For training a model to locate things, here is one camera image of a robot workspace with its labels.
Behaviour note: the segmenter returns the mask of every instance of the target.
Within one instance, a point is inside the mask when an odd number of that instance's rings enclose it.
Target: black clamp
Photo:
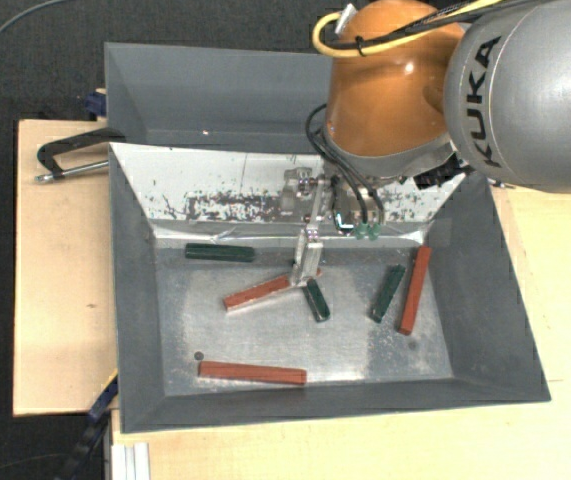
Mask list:
[[[80,174],[93,169],[106,167],[107,162],[98,162],[96,164],[84,165],[74,169],[64,170],[54,159],[57,155],[63,155],[70,151],[95,146],[103,142],[126,142],[125,135],[114,128],[101,128],[88,133],[74,135],[54,142],[49,142],[41,146],[36,154],[38,161],[45,167],[50,174],[37,176],[37,181],[60,180],[70,174]]]

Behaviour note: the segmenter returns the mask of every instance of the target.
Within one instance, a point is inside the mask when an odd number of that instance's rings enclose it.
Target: gray bin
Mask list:
[[[302,123],[326,97],[329,67],[305,54],[108,45],[110,126],[145,144],[307,153]],[[328,241],[319,279],[332,308],[327,323],[316,323],[297,294],[226,315],[221,295],[287,272],[293,239],[244,242],[257,249],[252,264],[185,260],[186,240],[159,237],[117,152],[110,153],[110,184],[124,432],[550,399],[482,177],[464,180],[429,229],[422,322],[406,337],[394,329],[407,279],[382,324],[367,309],[386,267],[410,266],[415,241]],[[211,360],[283,360],[308,368],[310,382],[201,382],[196,352]]]

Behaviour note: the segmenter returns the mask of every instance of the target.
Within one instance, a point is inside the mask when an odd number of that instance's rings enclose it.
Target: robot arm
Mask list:
[[[314,44],[335,57],[327,148],[374,185],[452,165],[456,154],[497,181],[571,192],[571,0],[434,11],[378,0],[331,46],[320,30],[340,16],[319,21]]]

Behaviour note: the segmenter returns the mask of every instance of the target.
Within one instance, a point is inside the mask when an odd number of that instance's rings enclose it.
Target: red wooden block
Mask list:
[[[398,332],[409,336],[414,330],[416,322],[416,313],[418,312],[418,303],[421,299],[425,276],[427,275],[427,267],[429,265],[429,257],[432,249],[425,245],[418,248],[416,260],[414,261],[414,269],[412,271],[412,279],[409,282],[409,291],[405,300],[405,309],[403,310],[403,318]]]
[[[270,382],[274,384],[303,385],[307,382],[307,371],[298,368],[221,363],[218,361],[201,361],[198,365],[198,376],[227,380]]]

